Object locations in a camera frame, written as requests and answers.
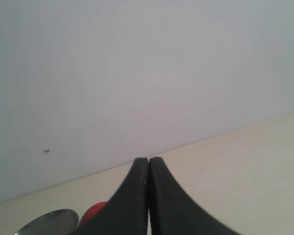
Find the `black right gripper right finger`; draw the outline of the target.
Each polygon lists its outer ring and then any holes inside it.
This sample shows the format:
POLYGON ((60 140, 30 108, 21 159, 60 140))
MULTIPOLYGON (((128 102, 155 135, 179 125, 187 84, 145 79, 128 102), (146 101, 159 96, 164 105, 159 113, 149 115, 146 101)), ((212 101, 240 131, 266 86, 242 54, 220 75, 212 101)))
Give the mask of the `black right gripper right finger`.
POLYGON ((161 157, 149 160, 149 213, 153 235, 237 234, 184 191, 161 157))

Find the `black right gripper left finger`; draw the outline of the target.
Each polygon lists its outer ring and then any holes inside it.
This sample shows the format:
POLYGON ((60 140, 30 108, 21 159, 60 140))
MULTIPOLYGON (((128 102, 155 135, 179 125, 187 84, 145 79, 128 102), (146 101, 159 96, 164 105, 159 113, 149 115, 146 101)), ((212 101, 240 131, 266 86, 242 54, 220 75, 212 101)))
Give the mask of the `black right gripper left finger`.
POLYGON ((107 204, 76 235, 145 235, 148 225, 148 159, 134 160, 124 181, 107 204))

